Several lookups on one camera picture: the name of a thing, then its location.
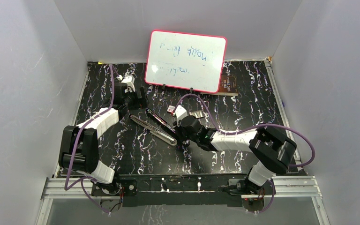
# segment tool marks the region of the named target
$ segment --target metallic utility knife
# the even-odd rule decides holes
[[[131,118],[131,120],[133,120],[138,125],[140,125],[143,128],[149,130],[153,135],[157,136],[162,141],[168,143],[171,146],[176,146],[177,145],[177,140],[175,138],[173,138],[173,137],[169,136],[168,134],[160,131],[158,128],[154,127],[153,125],[147,123],[146,121],[143,121],[143,120],[139,119],[138,117],[136,117],[133,114],[130,115],[130,118]]]

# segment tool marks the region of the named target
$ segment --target book cover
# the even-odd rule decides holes
[[[205,93],[201,92],[204,95],[225,95],[225,96],[237,96],[237,77],[235,76],[226,76],[222,75],[220,79],[220,87],[217,93]]]

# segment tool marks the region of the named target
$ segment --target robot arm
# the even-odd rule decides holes
[[[206,128],[194,116],[178,106],[173,114],[176,128],[206,151],[249,151],[260,160],[252,167],[244,182],[230,187],[230,194],[257,194],[265,182],[276,174],[286,174],[297,145],[273,127],[262,127],[241,134],[227,135]]]
[[[109,104],[106,103],[98,113],[87,120],[92,120],[92,122],[81,133],[72,167],[73,171],[95,178],[97,185],[104,187],[109,193],[118,190],[119,187],[116,182],[118,175],[112,168],[99,160],[98,140],[108,128],[118,123],[129,109],[148,106],[145,90],[143,87],[139,91],[135,90],[133,76],[125,76],[123,79],[120,77],[120,79],[122,82],[114,84],[115,98],[113,107],[104,114],[99,115],[108,109]],[[60,167],[68,169],[75,137],[84,123],[64,128],[59,155]]]

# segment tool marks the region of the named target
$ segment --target marble tabletop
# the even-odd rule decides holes
[[[145,63],[114,64],[119,74],[133,75],[136,88],[146,88],[149,108],[170,124],[174,118],[166,112],[176,105],[187,90],[162,89],[144,81]],[[226,61],[223,75],[237,78],[240,94],[237,97],[201,95],[221,129],[236,130],[259,123],[283,125],[264,61]],[[111,96],[110,70],[107,64],[89,63],[89,73],[83,91],[76,124],[84,122]],[[195,98],[182,104],[189,111],[201,110]],[[132,114],[151,124],[145,109]],[[202,124],[213,127],[207,113]],[[245,151],[226,150],[207,152],[191,143],[188,147],[172,147],[135,124],[128,116],[108,129],[99,141],[100,160],[119,174],[217,174],[247,173],[258,162]]]

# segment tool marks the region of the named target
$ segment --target brown book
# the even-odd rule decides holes
[[[237,77],[235,76],[221,76],[220,87],[216,93],[201,92],[203,95],[225,95],[225,96],[238,96],[237,90]]]

